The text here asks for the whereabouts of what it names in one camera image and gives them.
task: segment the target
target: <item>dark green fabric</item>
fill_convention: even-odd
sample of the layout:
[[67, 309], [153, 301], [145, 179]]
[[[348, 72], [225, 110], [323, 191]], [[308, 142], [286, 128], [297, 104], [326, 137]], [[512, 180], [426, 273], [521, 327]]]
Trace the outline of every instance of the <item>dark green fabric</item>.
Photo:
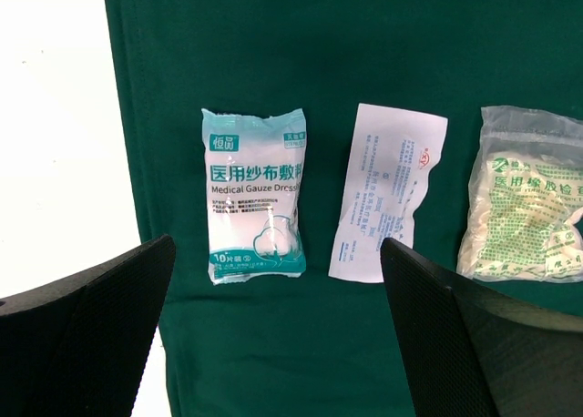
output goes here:
[[[479, 108], [583, 118], [582, 3], [107, 0], [140, 233], [178, 244], [160, 322], [175, 416], [414, 415], [384, 289], [327, 277], [357, 105], [449, 118], [415, 248], [452, 269]], [[304, 108], [301, 278], [211, 285], [202, 107]], [[494, 286], [583, 313], [578, 284]]]

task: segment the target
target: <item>gauze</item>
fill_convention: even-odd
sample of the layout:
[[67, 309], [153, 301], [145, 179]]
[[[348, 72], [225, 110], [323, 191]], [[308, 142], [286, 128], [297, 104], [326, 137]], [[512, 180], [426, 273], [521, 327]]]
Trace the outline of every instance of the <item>gauze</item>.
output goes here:
[[583, 123], [485, 107], [457, 271], [480, 280], [583, 280]]
[[447, 119], [359, 105], [329, 275], [382, 282], [385, 238], [413, 246], [413, 213], [441, 157]]
[[261, 119], [202, 110], [213, 283], [306, 269], [297, 202], [306, 147], [298, 109]]

